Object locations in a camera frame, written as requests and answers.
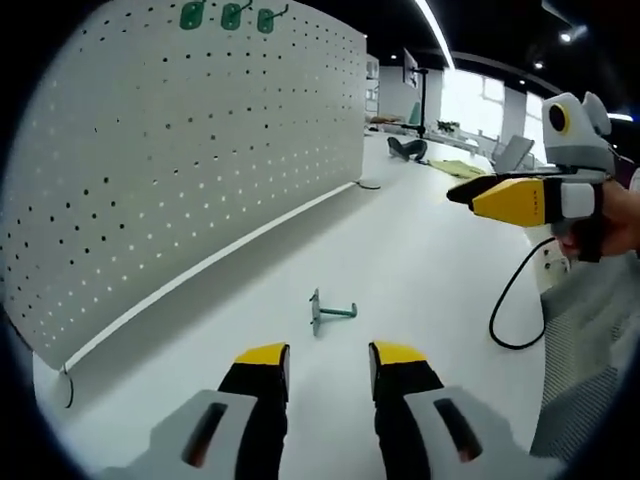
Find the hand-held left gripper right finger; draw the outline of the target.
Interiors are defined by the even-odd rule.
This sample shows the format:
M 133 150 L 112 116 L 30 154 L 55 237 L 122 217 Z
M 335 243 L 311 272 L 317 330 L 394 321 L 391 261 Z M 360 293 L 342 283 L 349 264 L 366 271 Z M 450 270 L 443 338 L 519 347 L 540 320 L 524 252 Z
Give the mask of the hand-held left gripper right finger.
M 369 344 L 374 429 L 388 479 L 555 479 L 560 461 L 535 457 L 509 422 L 446 386 L 413 347 Z

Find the person's right hand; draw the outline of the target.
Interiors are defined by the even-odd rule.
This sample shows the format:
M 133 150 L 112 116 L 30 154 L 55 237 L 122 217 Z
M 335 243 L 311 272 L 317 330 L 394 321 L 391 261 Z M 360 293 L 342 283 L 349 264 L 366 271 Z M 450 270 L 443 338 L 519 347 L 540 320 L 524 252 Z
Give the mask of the person's right hand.
M 604 237 L 603 257 L 639 250 L 639 192 L 630 191 L 617 181 L 603 183 Z

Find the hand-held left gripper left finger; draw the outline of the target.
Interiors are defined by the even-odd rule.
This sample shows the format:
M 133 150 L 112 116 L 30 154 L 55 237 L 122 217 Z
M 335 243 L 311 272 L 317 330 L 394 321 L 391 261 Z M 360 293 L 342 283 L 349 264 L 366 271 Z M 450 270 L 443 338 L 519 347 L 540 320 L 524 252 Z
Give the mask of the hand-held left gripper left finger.
M 290 346 L 236 357 L 215 390 L 202 390 L 151 430 L 149 447 L 104 479 L 277 479 L 287 435 Z

